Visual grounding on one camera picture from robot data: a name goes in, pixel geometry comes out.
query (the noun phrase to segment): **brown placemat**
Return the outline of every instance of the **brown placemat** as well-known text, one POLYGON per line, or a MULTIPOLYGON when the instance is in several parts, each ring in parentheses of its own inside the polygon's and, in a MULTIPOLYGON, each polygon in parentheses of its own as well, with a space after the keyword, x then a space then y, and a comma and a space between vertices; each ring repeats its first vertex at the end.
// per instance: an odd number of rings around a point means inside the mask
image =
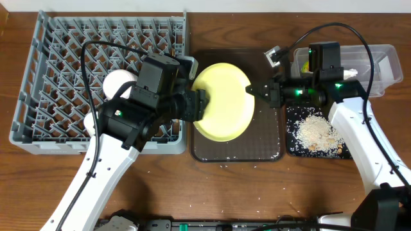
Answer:
MULTIPOLYGON (((251 83, 268 81, 274 74, 268 64, 265 49, 208 49, 193 56, 198 61, 197 74, 217 63, 229 63, 239 67, 251 83)), ((256 99, 254 115, 249 127, 236 139, 215 142, 201 135, 191 124, 192 156, 201 162, 255 162, 276 161, 283 155, 283 125, 281 109, 269 108, 256 99)))

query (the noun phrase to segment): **white wall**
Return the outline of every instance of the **white wall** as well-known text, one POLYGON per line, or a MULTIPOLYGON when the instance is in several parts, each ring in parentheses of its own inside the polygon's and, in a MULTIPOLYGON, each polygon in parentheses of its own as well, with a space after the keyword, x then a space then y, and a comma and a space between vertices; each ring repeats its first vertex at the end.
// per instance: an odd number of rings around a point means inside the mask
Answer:
POLYGON ((0 0, 9 12, 411 13, 411 0, 0 0))

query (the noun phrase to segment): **plastic bin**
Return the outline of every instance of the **plastic bin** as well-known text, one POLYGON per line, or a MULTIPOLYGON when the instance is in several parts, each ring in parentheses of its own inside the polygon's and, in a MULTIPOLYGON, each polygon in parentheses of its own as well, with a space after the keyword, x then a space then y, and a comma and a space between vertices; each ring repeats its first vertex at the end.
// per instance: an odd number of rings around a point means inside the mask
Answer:
MULTIPOLYGON (((188 54, 183 17, 48 17, 40 11, 22 79, 9 140, 32 154, 79 154, 90 137, 83 125, 89 111, 79 56, 88 40, 104 40, 149 53, 188 54)), ((138 75, 144 56, 116 47, 89 46, 86 62, 96 106, 104 102, 103 80, 116 69, 138 75)), ((186 150, 184 121, 161 126, 142 154, 186 150)))
MULTIPOLYGON (((385 89, 394 83, 403 80, 403 71, 399 64, 397 51, 392 45, 370 45, 374 59, 374 81, 370 97, 384 95, 385 89)), ((301 76, 301 68, 308 61, 308 48, 299 48, 294 51, 292 75, 301 76)), ((370 78, 370 61, 363 45, 341 46, 341 66, 345 70, 356 69, 356 78, 364 89, 367 89, 370 78)))

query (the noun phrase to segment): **white ball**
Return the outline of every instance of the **white ball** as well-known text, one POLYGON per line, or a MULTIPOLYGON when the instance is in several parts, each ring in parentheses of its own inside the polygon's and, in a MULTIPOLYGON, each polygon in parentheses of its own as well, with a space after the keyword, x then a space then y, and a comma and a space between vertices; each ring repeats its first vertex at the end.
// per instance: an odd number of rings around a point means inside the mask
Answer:
POLYGON ((85 126, 85 129, 87 130, 87 133, 89 133, 90 137, 92 137, 96 133, 96 130, 94 129, 94 120, 92 118, 91 112, 85 115, 83 119, 83 124, 85 126))
MULTIPOLYGON (((128 81, 137 81, 137 76, 126 70, 115 70, 107 75, 103 82, 103 92, 105 97, 110 100, 114 97, 118 89, 128 81)), ((130 97, 131 87, 122 95, 122 98, 130 97)))

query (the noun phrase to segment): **electrical cable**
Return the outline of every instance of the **electrical cable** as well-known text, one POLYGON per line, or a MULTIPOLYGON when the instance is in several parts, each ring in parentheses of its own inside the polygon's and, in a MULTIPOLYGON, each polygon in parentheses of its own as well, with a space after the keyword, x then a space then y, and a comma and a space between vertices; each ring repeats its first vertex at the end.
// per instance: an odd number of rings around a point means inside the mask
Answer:
POLYGON ((340 230, 340 231, 371 231, 364 228, 351 228, 341 225, 329 225, 329 224, 317 224, 317 223, 297 223, 297 224, 274 224, 266 225, 264 227, 255 228, 251 231, 266 231, 271 229, 279 228, 324 228, 329 230, 340 230))
POLYGON ((125 83, 122 84, 122 86, 120 86, 120 88, 117 90, 117 92, 114 94, 113 98, 120 98, 121 95, 124 94, 124 92, 133 87, 135 84, 137 83, 137 81, 133 80, 133 81, 127 81, 125 83))
POLYGON ((370 134, 372 136, 372 138, 374 139, 375 143, 377 144, 377 146, 379 147, 379 149, 381 150, 381 152, 383 153, 383 156, 387 159, 387 162, 389 163, 390 167, 392 168, 392 170, 397 174, 398 178, 403 182, 403 184, 405 185, 405 187, 407 187, 408 189, 410 189, 410 184, 407 182, 407 180, 405 179, 405 177, 399 172, 397 166, 395 165, 395 163, 393 163, 393 161, 391 160, 391 158, 389 157, 389 154, 385 151, 384 147, 382 146, 381 142, 378 140, 378 137, 376 136, 376 134, 374 133, 374 130, 372 129, 372 126, 370 124, 370 118, 368 118, 367 115, 367 103, 368 103, 368 98, 370 96, 370 92, 371 92, 371 86, 372 86, 372 82, 374 80, 374 60, 372 59, 372 54, 371 54, 371 50, 370 47, 368 46, 367 42, 364 40, 364 38, 352 27, 350 27, 349 25, 346 25, 344 23, 340 23, 340 22, 331 22, 328 24, 324 24, 321 26, 317 26, 316 28, 313 28, 309 31, 307 31, 307 33, 305 33, 302 37, 300 37, 297 41, 295 41, 290 47, 288 47, 286 49, 286 53, 288 53, 291 49, 293 49, 298 43, 300 43, 302 40, 304 40, 309 34, 313 33, 314 31, 317 31, 321 28, 325 28, 328 26, 341 26, 344 28, 347 28, 349 30, 351 30, 362 42, 362 44, 365 47, 365 50, 367 50, 367 54, 368 57, 370 59, 370 80, 368 83, 368 87, 367 87, 367 91, 365 93, 365 98, 364 98, 364 102, 363 102, 363 116, 364 116, 364 121, 365 124, 368 127, 368 130, 370 131, 370 134))
POLYGON ((90 86, 89 86, 89 80, 87 79, 87 73, 85 70, 85 50, 87 49, 87 46, 89 44, 102 44, 102 45, 108 45, 108 46, 114 46, 114 47, 118 47, 121 49, 125 49, 127 51, 131 51, 131 52, 135 52, 141 55, 147 55, 147 52, 144 51, 139 51, 137 49, 133 49, 133 48, 129 48, 126 46, 122 46, 119 44, 115 44, 112 42, 105 42, 105 41, 87 41, 84 43, 84 45, 82 46, 82 53, 80 55, 80 66, 81 66, 81 70, 82 70, 82 79, 83 79, 83 83, 84 83, 84 89, 87 93, 87 97, 89 100, 89 105, 90 105, 90 110, 91 110, 91 114, 92 114, 92 119, 94 121, 94 129, 96 131, 96 148, 95 148, 95 152, 94 152, 94 158, 90 167, 89 172, 87 172, 85 179, 83 181, 83 183, 81 184, 80 188, 78 188, 78 191, 76 192, 74 198, 71 200, 69 206, 67 207, 66 211, 64 212, 62 219, 60 220, 60 222, 57 225, 56 231, 61 231, 61 228, 63 227, 64 222, 66 221, 68 215, 70 214, 71 209, 74 207, 77 199, 80 197, 81 193, 83 192, 85 186, 87 185, 87 183, 89 182, 89 180, 93 177, 94 175, 94 170, 96 169, 96 165, 98 162, 98 156, 100 154, 100 130, 98 128, 98 123, 97 123, 97 113, 96 113, 96 107, 94 106, 94 102, 92 100, 92 94, 91 94, 91 90, 90 90, 90 86))
POLYGON ((282 215, 278 220, 276 221, 276 224, 278 224, 283 218, 292 218, 294 222, 297 222, 295 218, 291 215, 282 215))

